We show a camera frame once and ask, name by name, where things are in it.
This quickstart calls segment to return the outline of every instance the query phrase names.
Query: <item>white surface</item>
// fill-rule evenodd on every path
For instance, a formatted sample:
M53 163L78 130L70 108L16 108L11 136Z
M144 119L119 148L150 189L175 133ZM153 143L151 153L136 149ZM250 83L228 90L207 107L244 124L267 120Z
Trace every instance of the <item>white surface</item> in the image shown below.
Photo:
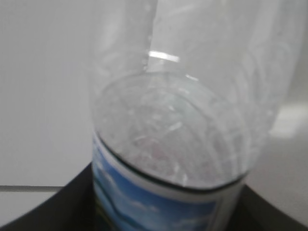
M0 227L24 215L54 192L0 192Z
M247 183L272 206L308 227L307 64L308 28L289 95Z
M64 186L91 161L91 1L0 1L0 185Z

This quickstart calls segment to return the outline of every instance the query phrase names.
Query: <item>clear plastic bottle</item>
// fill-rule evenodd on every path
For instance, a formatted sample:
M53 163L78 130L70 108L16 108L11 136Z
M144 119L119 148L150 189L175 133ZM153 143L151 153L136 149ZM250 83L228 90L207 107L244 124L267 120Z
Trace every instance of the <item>clear plastic bottle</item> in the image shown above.
M286 93L306 1L98 0L95 10L101 217L126 231L222 231Z

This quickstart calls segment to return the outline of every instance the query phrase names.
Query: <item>water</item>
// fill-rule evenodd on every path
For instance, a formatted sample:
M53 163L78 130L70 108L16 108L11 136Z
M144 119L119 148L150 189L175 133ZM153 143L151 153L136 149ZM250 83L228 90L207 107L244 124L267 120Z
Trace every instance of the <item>water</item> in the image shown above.
M239 110L191 76L118 79L95 101L93 120L120 158L155 178L210 189L245 173L249 136Z

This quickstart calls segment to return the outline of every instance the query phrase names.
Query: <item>bottle label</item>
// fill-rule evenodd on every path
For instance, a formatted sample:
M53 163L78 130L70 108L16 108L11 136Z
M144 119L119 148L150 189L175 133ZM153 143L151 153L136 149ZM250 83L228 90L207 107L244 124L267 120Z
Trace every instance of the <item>bottle label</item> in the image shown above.
M96 134L92 168L97 214L110 231L223 230L243 185L209 193L166 187L126 167Z

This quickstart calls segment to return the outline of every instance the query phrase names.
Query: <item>tile grout line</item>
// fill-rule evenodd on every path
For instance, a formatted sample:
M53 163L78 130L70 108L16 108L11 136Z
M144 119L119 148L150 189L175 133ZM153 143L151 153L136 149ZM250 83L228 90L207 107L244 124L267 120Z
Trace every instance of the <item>tile grout line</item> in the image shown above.
M52 192L56 193L60 191L63 187L61 186L24 186L24 185L0 185L0 193L1 192L7 192L7 193L13 193L13 192L31 192L31 193L47 193Z

